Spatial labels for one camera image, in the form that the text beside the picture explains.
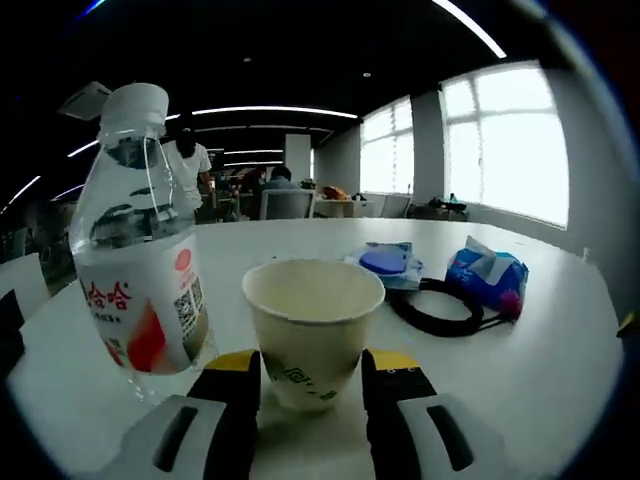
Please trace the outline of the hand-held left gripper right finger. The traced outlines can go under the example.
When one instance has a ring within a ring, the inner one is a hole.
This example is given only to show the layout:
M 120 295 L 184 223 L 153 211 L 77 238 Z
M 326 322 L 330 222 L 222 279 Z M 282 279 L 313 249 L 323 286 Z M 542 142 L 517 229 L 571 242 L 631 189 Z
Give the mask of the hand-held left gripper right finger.
M 438 394 L 416 360 L 366 349 L 361 378 L 377 479 L 495 477 L 495 433 L 459 400 Z

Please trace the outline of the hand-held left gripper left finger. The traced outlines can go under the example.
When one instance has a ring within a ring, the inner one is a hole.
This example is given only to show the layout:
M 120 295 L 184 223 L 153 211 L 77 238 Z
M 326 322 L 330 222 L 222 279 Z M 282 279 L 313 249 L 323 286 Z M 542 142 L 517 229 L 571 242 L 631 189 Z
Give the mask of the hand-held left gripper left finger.
M 125 435 L 124 479 L 247 479 L 255 453 L 261 366 L 256 350 L 222 355 L 189 392 L 154 407 Z

